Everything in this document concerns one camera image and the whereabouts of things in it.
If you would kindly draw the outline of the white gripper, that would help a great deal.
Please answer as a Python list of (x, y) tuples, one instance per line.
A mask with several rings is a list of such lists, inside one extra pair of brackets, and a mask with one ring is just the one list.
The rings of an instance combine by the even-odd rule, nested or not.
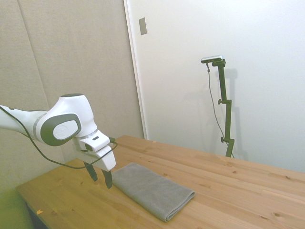
[(112, 148), (109, 146), (110, 141), (74, 139), (73, 143), (76, 148), (76, 157), (84, 161), (84, 166), (91, 179), (94, 182), (98, 180), (97, 173), (93, 165), (91, 165), (93, 163), (96, 167), (102, 169), (106, 187), (110, 189), (112, 187), (112, 172), (110, 170), (116, 165)]

